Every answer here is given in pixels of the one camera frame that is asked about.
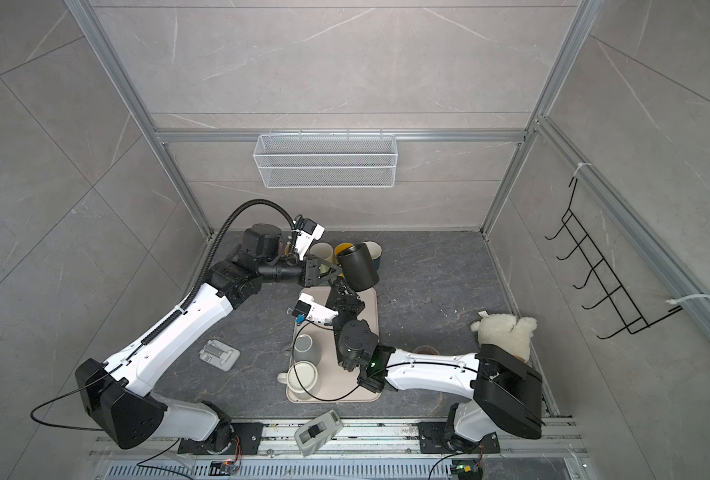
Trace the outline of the light green mug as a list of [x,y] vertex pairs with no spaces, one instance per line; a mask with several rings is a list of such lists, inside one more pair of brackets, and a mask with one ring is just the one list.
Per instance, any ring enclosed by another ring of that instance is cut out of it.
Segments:
[[311,257],[315,257],[319,262],[319,275],[324,276],[329,273],[334,264],[334,249],[325,242],[318,242],[311,246],[309,250]]

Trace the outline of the black mug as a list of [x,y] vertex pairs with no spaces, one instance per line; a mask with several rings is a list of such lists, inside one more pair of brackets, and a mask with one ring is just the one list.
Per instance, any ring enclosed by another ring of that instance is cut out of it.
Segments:
[[335,254],[344,279],[355,292],[373,288],[379,283],[379,275],[365,243],[349,246]]

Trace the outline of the dark green mug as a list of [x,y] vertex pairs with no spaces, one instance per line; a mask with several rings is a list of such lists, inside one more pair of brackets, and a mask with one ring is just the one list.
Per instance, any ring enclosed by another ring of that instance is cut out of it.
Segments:
[[373,267],[376,271],[378,271],[380,268],[380,262],[381,262],[383,249],[382,249],[381,245],[375,241],[365,241],[365,245],[366,245],[369,255],[371,257]]

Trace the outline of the yellow mug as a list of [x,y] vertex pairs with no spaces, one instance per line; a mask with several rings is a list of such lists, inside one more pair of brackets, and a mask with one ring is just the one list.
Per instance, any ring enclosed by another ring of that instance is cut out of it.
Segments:
[[351,248],[352,246],[353,246],[352,243],[340,243],[340,244],[337,245],[336,248],[334,249],[334,254],[335,254],[336,256],[338,256],[339,254],[341,254],[341,253],[344,252],[345,250]]

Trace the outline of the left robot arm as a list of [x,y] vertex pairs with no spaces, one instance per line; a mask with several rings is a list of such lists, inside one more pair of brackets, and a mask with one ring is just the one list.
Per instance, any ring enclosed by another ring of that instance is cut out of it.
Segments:
[[[290,228],[256,224],[222,260],[215,258],[233,222],[254,206],[268,206]],[[157,381],[207,330],[226,318],[265,283],[323,283],[320,261],[309,255],[325,229],[303,216],[291,217],[277,203],[252,199],[236,208],[212,240],[190,292],[130,345],[104,361],[88,359],[75,372],[77,394],[94,421],[92,431],[107,434],[122,449],[150,438],[175,437],[199,443],[210,453],[230,447],[230,417],[210,401],[192,403],[155,393]]]

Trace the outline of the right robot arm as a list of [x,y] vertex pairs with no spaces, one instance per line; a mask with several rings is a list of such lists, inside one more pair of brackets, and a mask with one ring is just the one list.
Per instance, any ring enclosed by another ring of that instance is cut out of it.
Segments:
[[499,430],[515,437],[542,436],[542,377],[494,344],[475,353],[417,354],[381,344],[359,315],[365,307],[357,293],[338,279],[323,304],[306,293],[290,313],[296,324],[328,327],[336,364],[356,375],[356,386],[372,393],[427,390],[461,397],[450,410],[441,442],[450,451],[471,451]]

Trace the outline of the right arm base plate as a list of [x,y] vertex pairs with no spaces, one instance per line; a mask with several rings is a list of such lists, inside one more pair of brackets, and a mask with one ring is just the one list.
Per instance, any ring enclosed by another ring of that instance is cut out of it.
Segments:
[[495,433],[484,436],[478,442],[473,442],[456,435],[450,426],[442,422],[419,422],[417,428],[420,451],[423,454],[482,453],[486,455],[501,452]]

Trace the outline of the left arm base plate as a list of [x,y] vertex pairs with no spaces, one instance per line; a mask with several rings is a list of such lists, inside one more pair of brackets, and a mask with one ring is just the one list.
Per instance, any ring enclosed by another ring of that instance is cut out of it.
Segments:
[[177,447],[177,452],[192,455],[234,455],[237,446],[240,446],[242,455],[256,455],[261,443],[263,428],[262,422],[233,422],[230,425],[224,449],[218,450],[209,442],[183,439]]

